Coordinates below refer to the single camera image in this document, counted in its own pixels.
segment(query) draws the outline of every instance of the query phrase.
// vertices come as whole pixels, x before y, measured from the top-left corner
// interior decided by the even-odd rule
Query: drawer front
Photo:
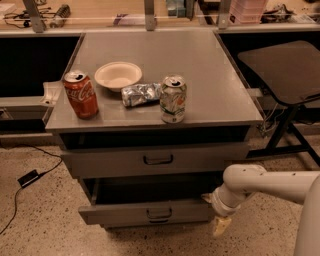
[[[246,143],[117,148],[65,152],[72,177],[98,178],[223,170],[246,157]]]
[[[86,224],[106,228],[209,221],[213,216],[203,200],[96,205],[80,207],[79,213]]]

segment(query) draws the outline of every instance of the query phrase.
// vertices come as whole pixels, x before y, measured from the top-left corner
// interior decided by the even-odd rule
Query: paper bowl
[[[129,62],[111,62],[100,67],[94,79],[98,84],[114,92],[137,83],[142,77],[141,69]]]

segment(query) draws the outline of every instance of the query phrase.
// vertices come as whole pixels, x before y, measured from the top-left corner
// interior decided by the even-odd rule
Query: terrazzo floor
[[[306,137],[319,152],[320,136]],[[5,148],[20,142],[0,141]],[[250,143],[258,147],[266,139],[257,136]],[[39,147],[60,154],[57,146]],[[0,148],[0,230],[14,214],[14,195],[20,188],[17,179],[33,169],[46,171],[57,162],[58,158],[30,147]],[[268,171],[319,170],[305,153],[254,163]],[[0,235],[0,255],[291,256],[302,209],[300,205],[257,193],[233,216],[223,236],[214,239],[212,223],[108,230],[99,225],[88,226],[77,212],[84,205],[89,202],[80,185],[64,164],[59,165],[18,194],[16,216]]]

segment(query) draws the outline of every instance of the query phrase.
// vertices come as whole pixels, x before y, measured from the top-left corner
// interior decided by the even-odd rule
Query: table
[[[245,159],[249,131],[262,121],[215,34],[89,31],[72,69],[93,78],[112,61],[138,65],[142,83],[182,75],[186,115],[166,124],[158,103],[126,108],[119,93],[93,81],[100,111],[81,120],[63,92],[46,129],[59,140],[64,163],[91,204],[79,208],[81,216],[105,228],[210,220],[211,206],[201,194],[217,186],[218,173],[232,160]]]

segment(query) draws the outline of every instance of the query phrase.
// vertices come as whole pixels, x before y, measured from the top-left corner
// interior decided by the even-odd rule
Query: can lid
[[[86,74],[81,70],[72,70],[65,74],[64,80],[70,83],[80,82],[86,77]]]
[[[171,75],[165,77],[163,81],[167,86],[172,86],[172,87],[180,87],[185,85],[184,78],[179,75]]]

